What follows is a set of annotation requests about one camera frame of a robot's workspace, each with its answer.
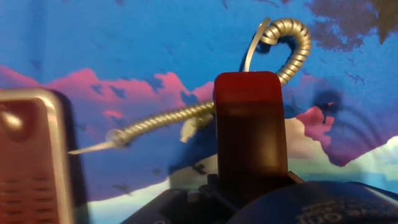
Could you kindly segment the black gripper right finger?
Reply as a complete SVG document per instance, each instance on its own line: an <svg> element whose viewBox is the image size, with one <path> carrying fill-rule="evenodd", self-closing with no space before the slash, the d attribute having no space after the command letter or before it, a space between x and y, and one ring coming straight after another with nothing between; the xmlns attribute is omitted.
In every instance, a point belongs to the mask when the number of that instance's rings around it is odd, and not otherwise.
<svg viewBox="0 0 398 224"><path fill-rule="evenodd" d="M294 174L293 172L289 171L288 173L289 178L292 179L293 182L295 182L296 184L302 184L305 183L305 181L303 179L301 179L299 176L297 176L296 174ZM394 200L397 200L397 194L388 190L384 190L384 189L380 189L377 187L374 187L372 185L368 185L368 184L364 184L364 183L360 183L360 182L349 182L350 184L354 184L354 185L360 185L363 187L366 187L367 189L371 189L371 190L375 190L389 198L392 198Z"/></svg>

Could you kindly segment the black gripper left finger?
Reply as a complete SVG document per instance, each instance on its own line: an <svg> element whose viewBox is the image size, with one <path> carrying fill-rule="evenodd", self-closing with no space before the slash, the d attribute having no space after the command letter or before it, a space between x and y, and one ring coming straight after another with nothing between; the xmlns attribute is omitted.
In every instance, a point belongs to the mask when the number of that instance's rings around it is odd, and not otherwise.
<svg viewBox="0 0 398 224"><path fill-rule="evenodd" d="M198 192L168 189L121 224L218 224L226 223L239 211L239 203L220 187L216 174Z"/></svg>

